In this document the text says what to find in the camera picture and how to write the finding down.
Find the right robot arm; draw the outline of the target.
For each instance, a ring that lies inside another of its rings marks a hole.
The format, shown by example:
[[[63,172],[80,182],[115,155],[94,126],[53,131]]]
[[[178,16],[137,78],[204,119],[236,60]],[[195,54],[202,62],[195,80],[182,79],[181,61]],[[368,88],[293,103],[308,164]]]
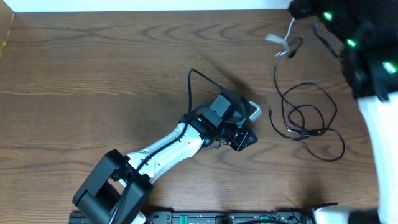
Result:
[[[296,20],[317,16],[344,45],[343,75],[368,128],[379,205],[330,205],[313,211],[315,223],[397,223],[397,1],[293,0]]]

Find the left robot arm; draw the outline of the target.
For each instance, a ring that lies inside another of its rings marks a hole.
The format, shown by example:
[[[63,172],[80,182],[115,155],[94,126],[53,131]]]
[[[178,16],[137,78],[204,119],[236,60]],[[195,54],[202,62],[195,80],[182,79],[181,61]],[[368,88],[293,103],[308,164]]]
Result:
[[[150,146],[126,155],[117,149],[106,153],[72,202],[91,223],[145,223],[141,210],[160,176],[215,141],[234,151],[257,143],[246,123],[261,113],[255,102],[224,89],[212,104],[190,110],[170,134]]]

